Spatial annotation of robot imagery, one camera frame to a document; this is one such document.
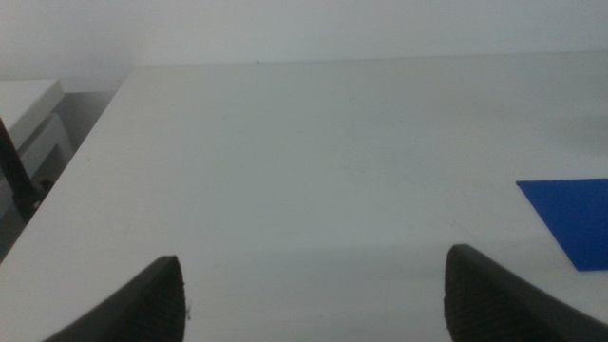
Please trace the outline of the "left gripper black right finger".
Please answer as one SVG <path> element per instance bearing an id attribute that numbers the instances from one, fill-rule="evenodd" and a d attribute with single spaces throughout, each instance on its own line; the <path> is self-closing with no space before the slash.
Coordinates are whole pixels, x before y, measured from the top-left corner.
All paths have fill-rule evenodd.
<path id="1" fill-rule="evenodd" d="M 467 244 L 447 252 L 444 318 L 454 341 L 605 341 L 607 325 Z"/>

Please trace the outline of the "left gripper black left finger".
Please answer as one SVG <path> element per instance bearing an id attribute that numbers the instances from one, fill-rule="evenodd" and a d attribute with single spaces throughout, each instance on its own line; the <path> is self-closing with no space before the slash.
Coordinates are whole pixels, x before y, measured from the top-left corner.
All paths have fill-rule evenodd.
<path id="1" fill-rule="evenodd" d="M 181 265 L 161 256 L 50 341 L 176 341 L 185 336 Z"/>

